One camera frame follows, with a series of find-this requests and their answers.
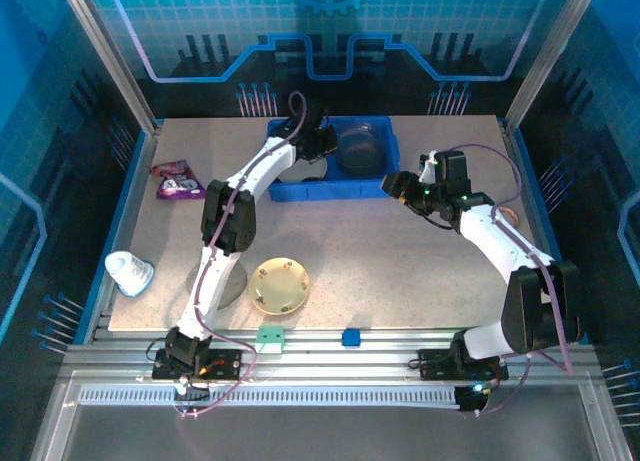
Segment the white robotic arm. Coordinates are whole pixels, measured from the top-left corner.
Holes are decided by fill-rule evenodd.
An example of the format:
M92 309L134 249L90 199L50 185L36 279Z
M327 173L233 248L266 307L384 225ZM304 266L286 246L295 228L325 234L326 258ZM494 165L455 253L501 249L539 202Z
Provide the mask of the white robotic arm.
M304 101L302 109L271 131L244 168L207 187L200 267L187 307L165 338L167 364L172 369L199 373L209 361L209 335L216 311L233 266L255 238L260 196L297 159L317 160L338 148L333 127L322 127L325 116L322 106Z
M246 176L248 169L255 165L255 168L246 176L246 181L242 184L242 190L251 194L255 202L257 202L278 175L285 169L293 166L293 163L296 161L295 146L287 143L277 148L283 140L281 137L268 138L258 154L256 154L244 168L227 180L229 187L235 189L240 183L240 180ZM211 248L208 245L202 248L200 269L198 270L196 281L189 296L189 303L178 321L178 328L182 334L190 338L198 339L208 337L204 327L196 318L196 295L199 296L198 309L205 324L213 327L222 292L227 284L233 266L238 259L240 259L240 254L240 252L225 254L221 250ZM213 261L206 270L206 276L203 277L205 266L212 257Z
M448 229L475 244L507 283L501 318L458 333L454 343L459 343L463 357L483 360L558 345L552 306L542 303L543 294L549 293L541 266L551 273L554 290L561 298L560 315L567 339L577 341L580 296L576 267L536 249L504 221L490 198L471 192L462 152L432 151L420 160L419 176L407 171L387 175L382 189L433 224L437 223L429 216L437 211L449 223Z

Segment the white cup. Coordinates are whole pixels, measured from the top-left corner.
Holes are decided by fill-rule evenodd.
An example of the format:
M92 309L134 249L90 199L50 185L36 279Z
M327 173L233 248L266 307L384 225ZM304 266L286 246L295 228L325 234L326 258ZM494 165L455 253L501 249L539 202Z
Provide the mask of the white cup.
M105 258L104 264L125 296L142 293L155 271L151 263L136 258L128 251L114 251Z

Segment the gold plate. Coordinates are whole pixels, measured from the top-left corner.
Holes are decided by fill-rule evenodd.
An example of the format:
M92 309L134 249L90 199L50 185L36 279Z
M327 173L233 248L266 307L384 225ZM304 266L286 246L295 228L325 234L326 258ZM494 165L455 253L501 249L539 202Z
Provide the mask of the gold plate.
M249 295L256 308L266 314L289 314L306 301L309 275L293 259L270 259L251 275Z

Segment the blue block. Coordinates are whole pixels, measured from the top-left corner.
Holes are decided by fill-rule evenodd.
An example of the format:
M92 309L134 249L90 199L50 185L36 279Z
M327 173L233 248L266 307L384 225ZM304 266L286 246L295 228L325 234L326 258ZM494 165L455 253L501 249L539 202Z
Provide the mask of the blue block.
M342 333L343 346L360 346L360 330L355 328L345 329Z

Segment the snack bag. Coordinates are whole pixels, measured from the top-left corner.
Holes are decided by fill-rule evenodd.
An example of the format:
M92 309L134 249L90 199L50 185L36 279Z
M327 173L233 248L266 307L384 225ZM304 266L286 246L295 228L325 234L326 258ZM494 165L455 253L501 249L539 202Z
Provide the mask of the snack bag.
M156 192L158 199L204 199L206 197L206 190L184 159L157 164L151 168L151 175L164 178Z

